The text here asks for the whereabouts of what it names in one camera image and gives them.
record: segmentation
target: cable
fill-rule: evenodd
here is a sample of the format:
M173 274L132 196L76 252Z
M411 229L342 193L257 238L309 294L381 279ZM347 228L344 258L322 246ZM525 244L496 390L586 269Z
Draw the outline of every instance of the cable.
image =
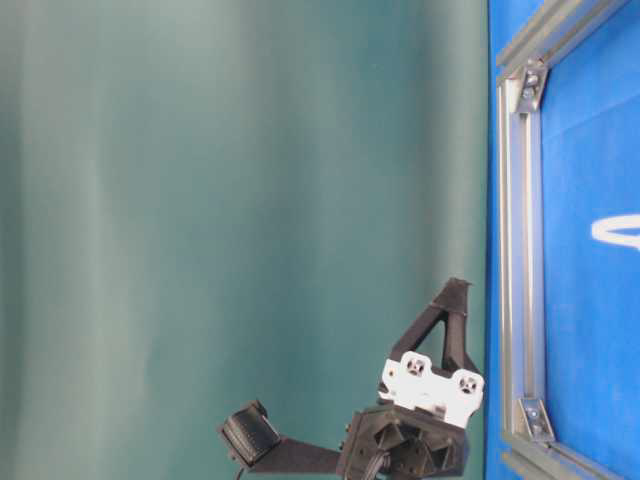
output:
M364 471L362 480L375 480L383 467L389 468L390 460L391 456L389 455L389 452L378 450L376 454L371 457L371 460L369 460L369 464L367 465L367 469Z

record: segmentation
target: blue panel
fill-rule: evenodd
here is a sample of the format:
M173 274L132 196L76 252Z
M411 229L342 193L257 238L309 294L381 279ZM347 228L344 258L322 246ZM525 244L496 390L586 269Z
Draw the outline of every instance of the blue panel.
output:
M500 459L505 445L500 440L500 309L499 309L499 216L498 216L498 162L495 149L497 132L495 78L498 69L495 66L496 55L509 43L511 38L525 25L527 20L542 5L543 0L522 0L518 2L495 0L489 3L491 55L489 58L491 75L491 125L490 155L489 155L489 219L488 219L488 249L487 249L487 365L488 391L486 392L487 440L485 478L488 480L518 478Z
M559 440L640 478L640 252L595 220L640 213L640 2L553 70L542 111L548 407Z

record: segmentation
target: bolt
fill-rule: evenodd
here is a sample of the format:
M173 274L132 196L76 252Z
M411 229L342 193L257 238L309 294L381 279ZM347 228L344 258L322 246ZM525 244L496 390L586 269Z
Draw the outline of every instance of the bolt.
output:
M533 72L527 72L527 79L525 80L525 83L528 87L537 85L538 81L540 81L540 77L538 77L538 75Z
M544 62L540 59L534 60L533 58L530 58L529 60L527 60L527 65L531 65L533 67L542 67L544 65Z
M522 98L525 100L531 100L535 94L536 91L532 87L527 87L522 90Z

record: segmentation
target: white mounting plate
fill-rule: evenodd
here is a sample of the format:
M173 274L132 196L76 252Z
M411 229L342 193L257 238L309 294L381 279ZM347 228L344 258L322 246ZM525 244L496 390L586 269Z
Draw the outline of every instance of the white mounting plate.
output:
M469 417L482 403L484 379L481 375L456 370L451 378L433 373L431 359L405 352L400 362L388 359L382 371L387 393L380 398L409 410L426 410L450 425L466 428Z

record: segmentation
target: green backdrop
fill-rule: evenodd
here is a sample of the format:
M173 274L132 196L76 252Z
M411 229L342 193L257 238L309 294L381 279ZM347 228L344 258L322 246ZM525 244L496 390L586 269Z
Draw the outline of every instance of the green backdrop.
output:
M255 397L335 448L452 275L483 369L486 28L484 1L3 1L0 478L230 479L214 427Z

